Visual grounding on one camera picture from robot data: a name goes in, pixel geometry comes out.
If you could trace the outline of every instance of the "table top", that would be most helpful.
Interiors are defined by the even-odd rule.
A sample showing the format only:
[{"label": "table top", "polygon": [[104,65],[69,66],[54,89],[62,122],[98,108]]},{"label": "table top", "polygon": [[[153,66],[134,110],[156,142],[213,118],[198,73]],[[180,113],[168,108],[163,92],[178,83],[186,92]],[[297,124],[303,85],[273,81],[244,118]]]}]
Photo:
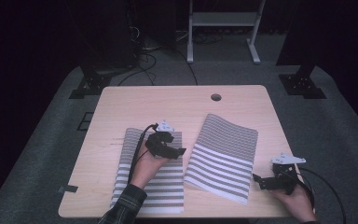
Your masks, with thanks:
[{"label": "table top", "polygon": [[[214,101],[212,95],[221,96]],[[167,120],[182,132],[186,170],[192,148],[208,114],[258,131],[253,172],[273,176],[270,159],[292,155],[265,87],[134,86],[107,87],[95,109],[59,208],[62,217],[101,217],[108,209],[124,134]],[[185,182],[185,211],[180,214],[139,214],[138,217],[287,217],[282,205],[251,181],[248,204],[219,197]]]}]

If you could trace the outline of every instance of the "plaid sleeve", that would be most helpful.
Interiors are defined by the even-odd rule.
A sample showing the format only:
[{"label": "plaid sleeve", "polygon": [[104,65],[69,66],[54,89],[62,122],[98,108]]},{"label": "plaid sleeve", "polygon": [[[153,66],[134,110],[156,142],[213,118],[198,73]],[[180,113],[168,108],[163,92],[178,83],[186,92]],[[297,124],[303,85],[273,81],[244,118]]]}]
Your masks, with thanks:
[{"label": "plaid sleeve", "polygon": [[133,223],[146,197],[147,195],[142,189],[129,184],[121,193],[115,206],[103,215],[99,223]]}]

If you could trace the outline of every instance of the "striped fabric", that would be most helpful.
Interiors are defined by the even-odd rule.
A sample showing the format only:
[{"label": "striped fabric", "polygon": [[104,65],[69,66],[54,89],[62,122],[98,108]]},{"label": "striped fabric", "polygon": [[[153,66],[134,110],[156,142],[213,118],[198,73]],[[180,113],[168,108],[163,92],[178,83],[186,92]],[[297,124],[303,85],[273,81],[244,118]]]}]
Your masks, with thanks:
[{"label": "striped fabric", "polygon": [[[118,197],[127,186],[133,153],[138,144],[142,130],[129,128],[126,131],[120,162],[117,170],[116,184],[110,206],[113,207]],[[170,147],[182,146],[182,133],[172,133],[174,137]],[[140,213],[180,213],[184,210],[183,160],[170,160],[158,171],[146,185],[147,198]]]},{"label": "striped fabric", "polygon": [[258,132],[209,114],[185,173],[185,181],[247,204]]}]

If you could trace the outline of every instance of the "hand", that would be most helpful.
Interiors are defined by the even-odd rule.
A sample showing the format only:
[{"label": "hand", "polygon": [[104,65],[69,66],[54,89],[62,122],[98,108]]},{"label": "hand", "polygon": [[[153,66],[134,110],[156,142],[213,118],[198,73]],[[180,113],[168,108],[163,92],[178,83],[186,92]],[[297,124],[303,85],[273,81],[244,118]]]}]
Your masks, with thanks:
[{"label": "hand", "polygon": [[170,160],[166,158],[155,158],[147,150],[145,141],[143,141],[130,182],[130,184],[140,189],[144,189],[146,184],[156,175],[159,168]]},{"label": "hand", "polygon": [[318,218],[315,216],[310,204],[310,198],[307,192],[299,185],[295,186],[292,194],[287,195],[284,190],[271,190],[273,196],[275,196],[290,214],[297,219],[299,222],[317,221]]}]

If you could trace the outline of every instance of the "dark background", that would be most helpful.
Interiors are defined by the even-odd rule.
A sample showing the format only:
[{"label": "dark background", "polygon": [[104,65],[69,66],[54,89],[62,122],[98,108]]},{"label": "dark background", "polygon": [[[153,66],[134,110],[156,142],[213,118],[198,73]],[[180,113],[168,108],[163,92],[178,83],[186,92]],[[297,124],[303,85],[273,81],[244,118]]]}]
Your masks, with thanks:
[{"label": "dark background", "polygon": [[[112,16],[109,10],[97,12],[103,9],[101,6],[117,10],[112,1],[93,1],[94,7],[74,2],[0,1],[0,187],[70,71],[84,58],[96,55],[102,55],[99,60],[110,59],[114,66],[125,66],[131,59],[123,55],[131,55],[128,50],[134,46],[122,48],[123,45],[104,42],[99,38],[107,33],[102,27],[109,27],[106,25],[110,23],[119,26],[135,22],[153,34],[155,28],[149,20],[161,20],[159,16],[167,15],[157,10],[147,20],[141,10],[137,14],[139,17],[126,15],[124,19],[115,18],[111,22],[106,19]],[[137,6],[145,2],[135,1]],[[170,18],[175,25],[168,27],[167,24],[167,30],[186,29],[188,1],[164,2],[168,4],[165,8],[174,8],[176,13],[170,14],[175,15]],[[257,1],[222,1],[216,6],[213,1],[196,2],[195,9],[206,11],[257,6]],[[158,1],[146,5],[159,7]],[[90,20],[82,20],[85,17],[79,13],[88,14]],[[279,64],[300,64],[305,55],[313,53],[318,65],[335,79],[358,114],[358,1],[267,1],[260,32],[268,35],[287,31]],[[117,40],[128,34],[122,32],[121,35],[111,33],[111,36]],[[97,49],[97,54],[86,43]]]}]

